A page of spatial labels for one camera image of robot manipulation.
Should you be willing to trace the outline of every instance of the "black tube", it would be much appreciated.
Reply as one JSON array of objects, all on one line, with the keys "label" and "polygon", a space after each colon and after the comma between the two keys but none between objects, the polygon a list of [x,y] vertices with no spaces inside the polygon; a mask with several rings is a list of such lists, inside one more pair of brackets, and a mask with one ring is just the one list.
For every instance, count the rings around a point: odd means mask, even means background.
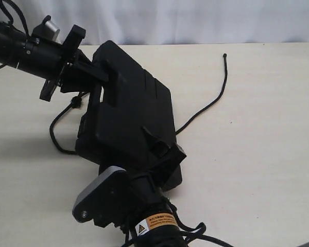
[{"label": "black tube", "polygon": [[62,45],[31,37],[0,23],[0,63],[44,79],[58,77],[63,67]]}]

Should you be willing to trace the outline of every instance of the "silver bolt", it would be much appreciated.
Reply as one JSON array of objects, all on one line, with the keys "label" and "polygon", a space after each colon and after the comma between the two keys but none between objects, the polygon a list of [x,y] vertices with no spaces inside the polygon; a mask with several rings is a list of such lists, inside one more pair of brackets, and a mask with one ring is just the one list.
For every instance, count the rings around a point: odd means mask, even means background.
[{"label": "silver bolt", "polygon": [[87,217],[87,211],[83,211],[83,212],[81,213],[81,216],[82,216],[83,218],[86,218],[86,217]]}]

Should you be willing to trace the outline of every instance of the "black plastic housing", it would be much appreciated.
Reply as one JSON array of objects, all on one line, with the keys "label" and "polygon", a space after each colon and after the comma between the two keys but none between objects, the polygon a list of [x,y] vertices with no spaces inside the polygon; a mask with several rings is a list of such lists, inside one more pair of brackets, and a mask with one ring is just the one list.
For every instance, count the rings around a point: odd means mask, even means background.
[{"label": "black plastic housing", "polygon": [[[100,164],[117,165],[129,173],[148,170],[158,160],[149,150],[143,128],[167,144],[176,142],[170,91],[112,41],[99,47],[93,64],[109,75],[91,90],[81,119],[76,152]],[[164,190],[182,182],[180,166]]]}]

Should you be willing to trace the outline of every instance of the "yellow warning triangle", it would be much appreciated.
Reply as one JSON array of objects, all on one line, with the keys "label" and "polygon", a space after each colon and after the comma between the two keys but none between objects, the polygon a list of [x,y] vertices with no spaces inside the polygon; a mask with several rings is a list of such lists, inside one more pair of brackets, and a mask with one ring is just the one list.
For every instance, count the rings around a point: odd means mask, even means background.
[{"label": "yellow warning triangle", "polygon": [[142,231],[144,231],[144,230],[145,230],[144,226],[140,225],[140,226],[139,226],[139,234],[140,234]]}]

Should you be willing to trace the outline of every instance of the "white backdrop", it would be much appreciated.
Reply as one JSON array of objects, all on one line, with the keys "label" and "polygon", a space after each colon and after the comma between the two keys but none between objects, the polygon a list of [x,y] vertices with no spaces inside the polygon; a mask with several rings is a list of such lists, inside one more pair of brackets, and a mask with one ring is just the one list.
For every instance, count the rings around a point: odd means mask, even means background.
[{"label": "white backdrop", "polygon": [[50,14],[59,39],[77,24],[84,44],[309,42],[309,0],[14,1],[30,28]]}]

